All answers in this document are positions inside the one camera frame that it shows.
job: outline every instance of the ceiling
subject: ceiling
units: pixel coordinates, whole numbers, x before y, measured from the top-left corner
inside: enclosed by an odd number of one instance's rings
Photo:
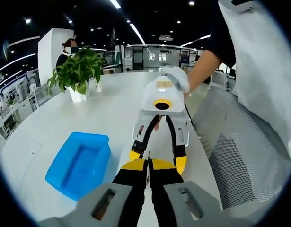
[[[78,46],[90,45],[109,50],[111,36],[108,34],[113,28],[119,42],[141,44],[130,26],[133,23],[146,44],[163,44],[159,37],[168,35],[173,40],[165,44],[180,46],[210,34],[211,7],[216,2],[195,0],[195,5],[190,6],[189,0],[117,1],[120,9],[116,9],[109,0],[21,0],[10,4],[4,0],[5,6],[1,6],[4,16],[0,16],[4,22],[0,24],[0,68],[18,58],[37,53],[40,39],[7,47],[9,44],[34,36],[41,38],[53,27],[74,29]],[[187,47],[201,49],[206,41],[199,40]],[[27,72],[32,67],[38,67],[37,55],[11,64],[0,73],[7,78],[21,70]]]

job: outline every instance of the gloved hand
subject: gloved hand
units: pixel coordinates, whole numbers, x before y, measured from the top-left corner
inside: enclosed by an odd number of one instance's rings
[[[169,67],[165,66],[162,68],[162,74],[166,76],[173,82],[179,91],[184,93],[189,92],[189,82],[187,74],[179,67]]]

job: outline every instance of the blue plastic container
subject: blue plastic container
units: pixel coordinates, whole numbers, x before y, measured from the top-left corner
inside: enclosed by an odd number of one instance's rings
[[[59,150],[45,180],[77,201],[102,184],[111,156],[106,135],[73,132]]]

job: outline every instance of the white flower pot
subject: white flower pot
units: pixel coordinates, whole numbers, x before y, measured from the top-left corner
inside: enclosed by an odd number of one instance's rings
[[[89,85],[87,82],[86,82],[86,87],[87,87],[87,91],[85,95],[79,93],[78,91],[74,91],[71,87],[67,87],[67,89],[70,91],[71,99],[73,100],[73,102],[79,103],[89,98]]]
[[[99,81],[99,83],[97,83],[97,81],[95,79],[95,85],[96,85],[96,91],[101,92],[102,91],[101,80]]]

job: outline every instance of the face mask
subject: face mask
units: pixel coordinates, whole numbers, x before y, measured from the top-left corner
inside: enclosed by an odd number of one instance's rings
[[[65,50],[69,54],[76,54],[78,52],[78,47],[66,47]]]

